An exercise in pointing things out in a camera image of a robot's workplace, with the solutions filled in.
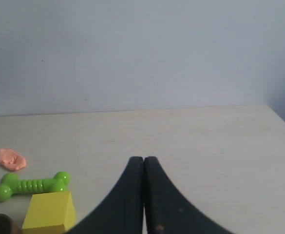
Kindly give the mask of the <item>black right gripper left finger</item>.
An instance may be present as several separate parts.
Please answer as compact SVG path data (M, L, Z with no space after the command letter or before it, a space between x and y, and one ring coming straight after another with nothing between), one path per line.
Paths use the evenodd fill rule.
M144 159L130 157L109 194L69 234L141 234L143 230Z

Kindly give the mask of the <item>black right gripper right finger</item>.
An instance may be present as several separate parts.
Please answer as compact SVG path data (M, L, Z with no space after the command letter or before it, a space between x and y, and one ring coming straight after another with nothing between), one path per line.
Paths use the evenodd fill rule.
M144 159L144 207L149 234L230 234L175 187L154 156Z

